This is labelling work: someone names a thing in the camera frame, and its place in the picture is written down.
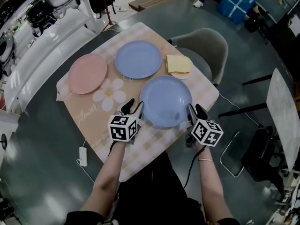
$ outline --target pink plate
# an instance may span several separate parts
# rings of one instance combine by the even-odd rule
[[[96,54],[86,54],[77,59],[70,68],[67,82],[73,93],[92,92],[103,82],[107,72],[107,63]]]

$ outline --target bracelet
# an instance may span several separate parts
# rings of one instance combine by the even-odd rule
[[[212,159],[207,159],[207,158],[199,158],[198,161],[213,161]]]

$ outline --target black cable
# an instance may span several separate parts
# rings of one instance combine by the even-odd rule
[[[191,166],[190,166],[190,168],[189,168],[188,175],[187,175],[187,182],[186,182],[186,184],[184,185],[183,189],[185,189],[186,186],[187,186],[187,184],[188,184],[188,179],[189,179],[189,176],[190,176],[190,174],[191,174],[191,170],[192,170],[192,167],[193,167],[193,164],[194,164],[195,159],[199,156],[200,153],[202,153],[202,152],[204,151],[204,149],[206,149],[206,146],[204,146],[203,148],[201,148],[201,149],[196,153],[196,155],[193,157],[193,159],[192,159],[192,164],[191,164]]]

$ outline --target black chair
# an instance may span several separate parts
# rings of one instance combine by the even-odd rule
[[[284,195],[284,184],[283,179],[279,175],[278,171],[285,159],[284,154],[274,153],[275,138],[272,137],[273,128],[272,127],[263,127],[262,125],[259,128],[255,129],[255,134],[251,140],[251,143],[241,159],[242,167],[240,168],[237,174],[233,174],[222,162],[222,157],[225,154],[226,150],[235,139],[235,137],[241,133],[239,131],[235,133],[230,140],[230,142],[223,149],[219,161],[221,165],[233,176],[238,177],[243,169],[245,168],[254,181],[266,181],[269,180],[275,185],[275,187],[280,192],[281,196]],[[280,157],[280,162],[277,167],[272,167],[270,165],[270,160],[272,156]]]

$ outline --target white power adapter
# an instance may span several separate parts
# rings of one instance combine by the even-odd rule
[[[83,167],[88,165],[88,154],[85,147],[79,147],[79,164]]]

